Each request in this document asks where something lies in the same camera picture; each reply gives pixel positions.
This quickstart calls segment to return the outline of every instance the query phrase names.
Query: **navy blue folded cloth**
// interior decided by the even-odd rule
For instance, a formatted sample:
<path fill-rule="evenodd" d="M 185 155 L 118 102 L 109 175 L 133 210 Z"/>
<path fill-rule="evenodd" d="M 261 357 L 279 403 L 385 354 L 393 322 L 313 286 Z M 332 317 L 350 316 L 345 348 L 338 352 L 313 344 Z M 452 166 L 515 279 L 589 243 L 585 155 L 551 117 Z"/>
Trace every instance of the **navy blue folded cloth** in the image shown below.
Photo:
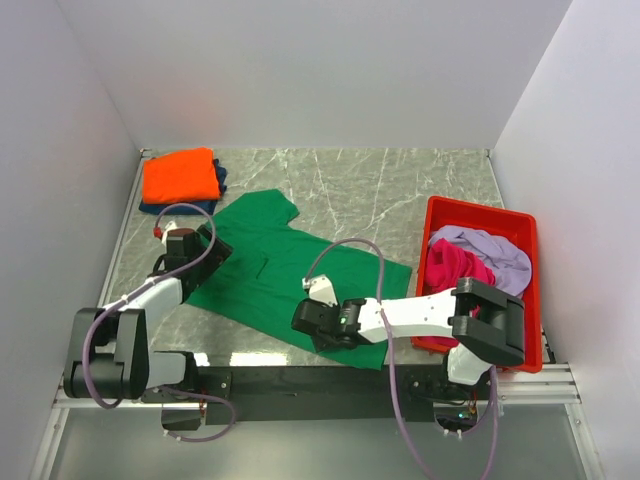
<path fill-rule="evenodd" d="M 227 190 L 227 186 L 224 184 L 227 179 L 227 169 L 220 166 L 220 160 L 215 158 L 213 160 L 213 166 L 216 169 L 216 175 L 218 176 L 218 184 L 220 185 L 220 193 L 224 193 Z M 216 209 L 217 200 L 201 200 L 200 202 L 187 202 L 192 205 L 196 205 L 202 208 L 209 215 L 213 215 Z M 151 215 L 158 215 L 162 210 L 168 207 L 169 204 L 150 204 L 140 202 L 138 210 L 143 213 L 150 213 Z M 176 207 L 171 210 L 171 215 L 200 215 L 196 210 L 189 207 Z"/>

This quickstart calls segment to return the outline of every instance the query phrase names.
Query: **white wall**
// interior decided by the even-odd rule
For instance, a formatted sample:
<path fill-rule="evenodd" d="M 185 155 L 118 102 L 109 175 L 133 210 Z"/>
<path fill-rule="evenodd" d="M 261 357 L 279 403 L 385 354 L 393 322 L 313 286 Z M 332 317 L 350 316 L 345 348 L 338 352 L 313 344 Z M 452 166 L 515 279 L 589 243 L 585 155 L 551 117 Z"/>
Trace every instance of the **white wall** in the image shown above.
<path fill-rule="evenodd" d="M 0 477 L 29 474 L 137 152 L 53 1 L 0 6 Z"/>
<path fill-rule="evenodd" d="M 59 0 L 143 147 L 493 147 L 570 0 Z"/>
<path fill-rule="evenodd" d="M 502 133 L 508 207 L 537 217 L 543 321 L 609 479 L 640 455 L 640 3 L 575 0 Z"/>

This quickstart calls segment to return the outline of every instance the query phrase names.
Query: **shirt sleeve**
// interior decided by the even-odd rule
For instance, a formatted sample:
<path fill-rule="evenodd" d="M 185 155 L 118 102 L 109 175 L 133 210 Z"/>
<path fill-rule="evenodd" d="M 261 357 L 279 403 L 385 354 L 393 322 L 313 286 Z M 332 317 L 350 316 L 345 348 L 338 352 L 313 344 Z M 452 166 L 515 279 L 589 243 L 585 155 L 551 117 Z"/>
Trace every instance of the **shirt sleeve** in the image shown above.
<path fill-rule="evenodd" d="M 280 190 L 262 190 L 243 194 L 215 215 L 225 222 L 251 222 L 254 225 L 286 225 L 300 212 Z"/>

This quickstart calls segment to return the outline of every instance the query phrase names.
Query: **orange folded cloth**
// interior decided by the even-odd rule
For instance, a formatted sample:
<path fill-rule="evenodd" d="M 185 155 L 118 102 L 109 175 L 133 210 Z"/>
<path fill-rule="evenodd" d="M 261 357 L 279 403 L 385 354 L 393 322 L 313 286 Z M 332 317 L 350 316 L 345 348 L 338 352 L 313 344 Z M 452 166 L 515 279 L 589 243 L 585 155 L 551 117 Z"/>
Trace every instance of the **orange folded cloth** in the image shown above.
<path fill-rule="evenodd" d="M 142 170 L 142 201 L 148 204 L 219 200 L 213 150 L 200 147 L 147 160 Z"/>

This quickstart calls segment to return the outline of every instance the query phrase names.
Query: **pink cloth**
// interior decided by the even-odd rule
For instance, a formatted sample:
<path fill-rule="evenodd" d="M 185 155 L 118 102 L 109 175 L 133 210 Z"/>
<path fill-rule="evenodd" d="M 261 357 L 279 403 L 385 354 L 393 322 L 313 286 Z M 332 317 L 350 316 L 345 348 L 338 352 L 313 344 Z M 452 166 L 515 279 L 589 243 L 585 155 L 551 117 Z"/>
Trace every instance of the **pink cloth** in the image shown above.
<path fill-rule="evenodd" d="M 425 283 L 431 287 L 432 293 L 455 287 L 458 279 L 473 277 L 489 285 L 496 284 L 493 271 L 486 267 L 476 255 L 460 247 L 452 245 L 444 238 L 434 243 L 427 254 Z M 420 337 L 422 340 L 438 343 L 447 347 L 455 347 L 458 341 L 446 337 Z"/>

